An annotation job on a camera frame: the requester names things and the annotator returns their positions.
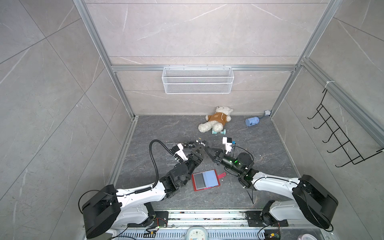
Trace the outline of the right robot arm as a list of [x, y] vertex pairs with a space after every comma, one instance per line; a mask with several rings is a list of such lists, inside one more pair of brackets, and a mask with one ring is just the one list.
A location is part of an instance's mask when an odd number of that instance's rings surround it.
[[306, 219], [314, 226], [332, 232], [331, 223], [338, 200], [312, 176], [286, 178], [265, 174], [253, 169], [254, 158], [242, 152], [237, 158], [229, 152], [205, 147], [205, 152], [217, 165], [232, 171], [245, 189], [267, 191], [289, 198], [289, 201], [269, 201], [260, 215], [265, 225], [283, 220]]

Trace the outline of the red leather card holder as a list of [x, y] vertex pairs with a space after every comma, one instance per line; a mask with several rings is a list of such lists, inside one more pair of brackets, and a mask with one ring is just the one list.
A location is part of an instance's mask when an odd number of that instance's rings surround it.
[[[224, 178], [227, 175], [226, 173], [222, 173], [218, 175], [216, 170], [209, 170], [209, 171], [204, 171], [200, 173], [203, 173], [205, 184], [206, 184], [206, 188], [202, 190], [219, 187], [221, 185], [222, 178]], [[193, 174], [192, 174], [192, 182], [193, 182], [194, 191], [197, 192], [194, 186]]]

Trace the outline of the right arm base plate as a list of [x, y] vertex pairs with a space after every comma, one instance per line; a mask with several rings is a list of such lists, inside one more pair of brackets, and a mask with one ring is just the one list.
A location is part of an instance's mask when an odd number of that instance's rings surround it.
[[269, 213], [264, 213], [262, 211], [246, 211], [245, 218], [248, 222], [249, 227], [288, 227], [288, 221], [278, 221], [272, 217]]

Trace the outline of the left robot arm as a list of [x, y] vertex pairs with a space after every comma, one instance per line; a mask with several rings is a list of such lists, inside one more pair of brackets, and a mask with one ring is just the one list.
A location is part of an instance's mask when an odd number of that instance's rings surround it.
[[206, 141], [192, 142], [193, 149], [187, 156], [187, 160], [178, 163], [165, 176], [159, 178], [158, 168], [153, 157], [152, 145], [159, 143], [164, 148], [163, 142], [153, 140], [149, 145], [151, 160], [156, 171], [156, 181], [147, 186], [128, 190], [117, 190], [114, 185], [105, 186], [96, 190], [96, 194], [88, 200], [79, 210], [83, 214], [85, 222], [86, 237], [92, 239], [105, 233], [118, 218], [118, 215], [130, 207], [137, 207], [141, 204], [159, 202], [165, 198], [174, 196], [181, 187], [184, 187], [196, 167], [203, 161], [203, 150]]

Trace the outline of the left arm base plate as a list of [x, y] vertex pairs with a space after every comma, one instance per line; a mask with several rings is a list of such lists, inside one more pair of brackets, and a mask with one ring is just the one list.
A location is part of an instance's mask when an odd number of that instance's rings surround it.
[[158, 226], [166, 227], [168, 225], [169, 212], [155, 211], [155, 216], [149, 217], [142, 224], [129, 224], [129, 228], [147, 228], [154, 229]]

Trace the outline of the black VIP credit card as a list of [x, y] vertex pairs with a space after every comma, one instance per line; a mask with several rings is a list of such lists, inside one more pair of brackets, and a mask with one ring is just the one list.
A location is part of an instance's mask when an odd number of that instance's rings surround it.
[[196, 147], [196, 143], [193, 141], [190, 142], [184, 142], [183, 143], [183, 148], [184, 149], [194, 149]]

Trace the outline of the clear acrylic organizer tray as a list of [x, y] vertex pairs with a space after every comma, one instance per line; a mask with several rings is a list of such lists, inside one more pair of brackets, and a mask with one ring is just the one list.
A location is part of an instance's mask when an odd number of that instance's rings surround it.
[[166, 143], [166, 147], [171, 151], [171, 154], [166, 156], [167, 166], [175, 166], [178, 163], [183, 163], [188, 160], [184, 153], [184, 144]]

